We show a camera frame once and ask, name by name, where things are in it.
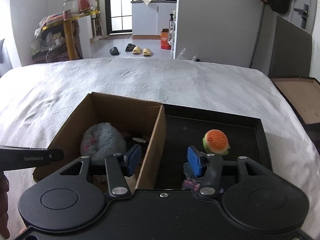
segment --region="white cloth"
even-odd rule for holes
[[[303,229],[320,239],[319,154],[289,104],[263,73],[230,65],[140,57],[15,68],[0,79],[0,144],[47,147],[92,91],[262,119],[273,170],[307,194],[310,211]],[[21,227],[17,201],[32,184],[31,172],[6,172],[14,236]]]

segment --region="white bedsheet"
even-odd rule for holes
[[[15,68],[0,79],[0,144],[47,147],[92,91],[262,119],[274,172],[307,194],[310,211],[303,230],[320,239],[319,154],[263,73],[214,63],[120,57]],[[6,172],[12,236],[22,228],[17,202],[33,184],[31,173]]]

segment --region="countertop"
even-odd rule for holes
[[[152,3],[177,3],[177,1],[167,1],[167,0],[152,0]],[[143,3],[143,1],[132,1],[132,3]]]

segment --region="glass door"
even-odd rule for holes
[[[132,0],[106,0],[108,34],[132,32],[131,1]]]

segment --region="floor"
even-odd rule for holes
[[[141,54],[134,55],[132,52],[125,52],[125,48],[128,43],[135,44],[141,48]],[[93,41],[91,43],[92,57],[113,57],[110,54],[110,49],[117,47],[120,55],[118,57],[143,57],[142,50],[148,48],[151,50],[152,55],[150,57],[155,58],[167,58],[170,59],[171,51],[160,48],[160,40],[132,40],[132,37],[123,39],[108,38],[106,40]]]

